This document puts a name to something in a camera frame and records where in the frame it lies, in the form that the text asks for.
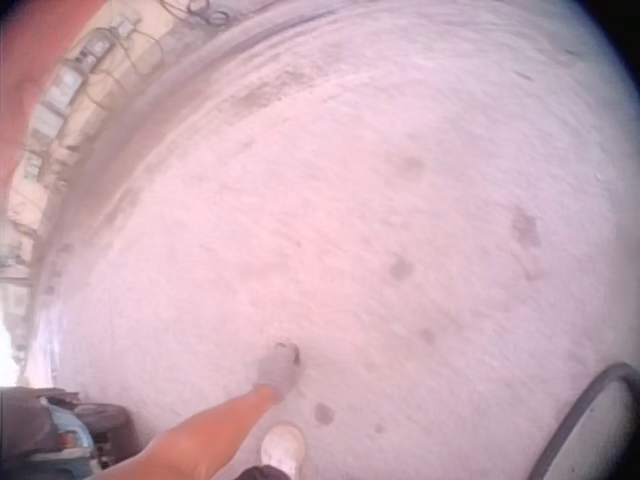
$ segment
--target bare leg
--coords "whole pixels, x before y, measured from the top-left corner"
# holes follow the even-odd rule
[[[297,349],[281,346],[261,363],[248,393],[200,412],[161,434],[138,456],[96,480],[208,480],[236,454],[262,416],[291,388]]]

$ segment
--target concrete surface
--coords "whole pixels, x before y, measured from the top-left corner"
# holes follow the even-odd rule
[[[277,419],[307,479],[525,478],[591,377],[639,360],[632,86],[569,4],[314,8],[175,75],[79,177],[41,312],[57,383],[148,440],[292,340],[299,387],[221,478]]]

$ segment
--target black object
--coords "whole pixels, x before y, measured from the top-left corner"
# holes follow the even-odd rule
[[[627,445],[626,451],[622,454],[614,471],[609,479],[634,479],[639,478],[640,472],[640,428],[638,425],[638,408],[640,407],[640,372],[626,363],[617,363],[603,370],[582,392],[576,403],[571,407],[564,420],[553,434],[551,440],[542,451],[542,454],[535,463],[529,480],[543,480],[558,454],[564,447],[567,439],[578,425],[589,407],[604,392],[609,385],[614,382],[624,383],[636,406],[635,431]]]

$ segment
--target black hose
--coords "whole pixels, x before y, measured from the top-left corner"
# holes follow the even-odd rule
[[[616,363],[607,367],[589,384],[584,392],[582,392],[582,395],[580,395],[576,403],[571,407],[571,410],[569,410],[569,413],[564,417],[564,420],[562,420],[562,423],[551,437],[551,440],[545,449],[542,451],[542,454],[535,463],[533,470],[531,470],[529,480],[543,480],[547,476],[553,462],[556,460],[567,439],[580,420],[582,420],[582,417],[589,407],[593,405],[595,400],[607,389],[609,385],[618,381],[627,386],[636,407],[640,405],[640,372],[626,363]],[[639,437],[637,432],[638,431],[636,431],[634,440],[631,442],[631,448],[634,449],[637,448],[637,441]],[[626,469],[629,468],[628,465],[619,465],[619,467]]]

